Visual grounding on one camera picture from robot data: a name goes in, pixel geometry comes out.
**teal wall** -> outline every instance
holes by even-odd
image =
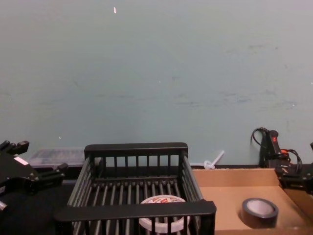
[[[184,141],[255,164],[251,131],[313,160],[313,1],[1,0],[0,140]]]

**tape label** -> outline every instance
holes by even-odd
[[[5,186],[3,187],[0,187],[0,194],[4,193],[5,192]]]
[[[23,165],[28,165],[28,162],[25,161],[24,159],[20,158],[20,157],[16,157],[14,158],[16,161],[18,161],[19,163],[23,164]]]

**black clamp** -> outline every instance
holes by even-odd
[[[63,163],[55,170],[38,173],[17,155],[25,153],[28,147],[28,141],[18,144],[5,141],[0,144],[0,196],[18,190],[36,193],[62,184],[68,165]]]

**roll of tape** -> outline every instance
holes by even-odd
[[[242,221],[253,229],[274,228],[278,216],[278,207],[265,199],[248,198],[243,201]]]
[[[172,195],[160,195],[153,196],[143,200],[141,203],[170,203],[170,202],[185,202],[184,199]],[[190,217],[187,217],[187,224],[189,224]],[[152,230],[152,221],[148,218],[140,218],[139,223],[145,229]],[[184,228],[183,217],[175,222],[172,222],[171,232],[175,233]],[[156,222],[156,233],[165,234],[167,233],[167,223]]]

